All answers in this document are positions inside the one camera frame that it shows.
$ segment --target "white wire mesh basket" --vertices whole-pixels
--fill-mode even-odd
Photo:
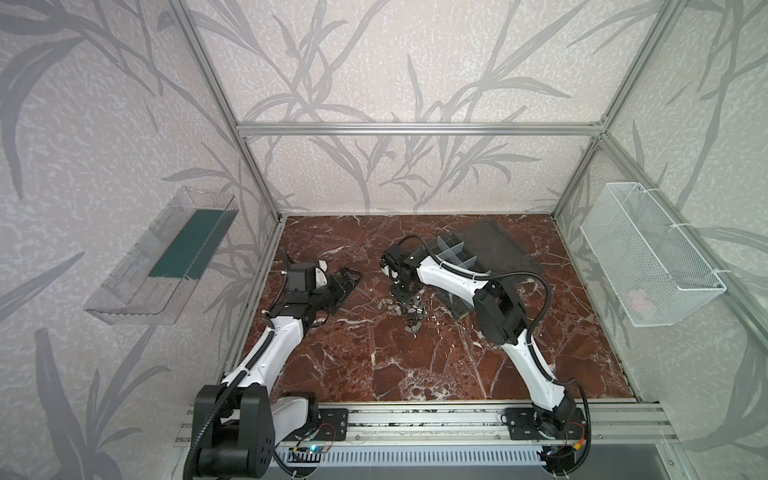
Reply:
[[[606,184],[581,232],[635,326],[673,325],[726,289],[642,184]]]

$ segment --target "marble surface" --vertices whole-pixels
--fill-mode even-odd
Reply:
[[[590,398],[631,397],[551,218],[490,217],[545,268],[554,299],[536,338],[555,374],[562,379],[578,377]],[[485,217],[289,218],[280,246],[295,261],[326,260],[330,271],[347,266],[365,277],[342,309],[326,325],[311,329],[293,351],[273,387],[273,400],[290,391],[315,392],[322,402],[529,398],[511,360],[479,332],[475,315],[454,321],[429,287],[422,294],[429,318],[417,336],[405,331],[405,317],[378,308],[381,299],[391,298],[390,281],[379,269],[385,248],[408,233],[430,238],[481,218]],[[260,310],[269,306],[280,288],[281,269],[282,261],[276,257]],[[523,280],[518,290],[528,315],[535,316],[544,301],[543,289]],[[263,324],[255,322],[244,353],[261,331]]]

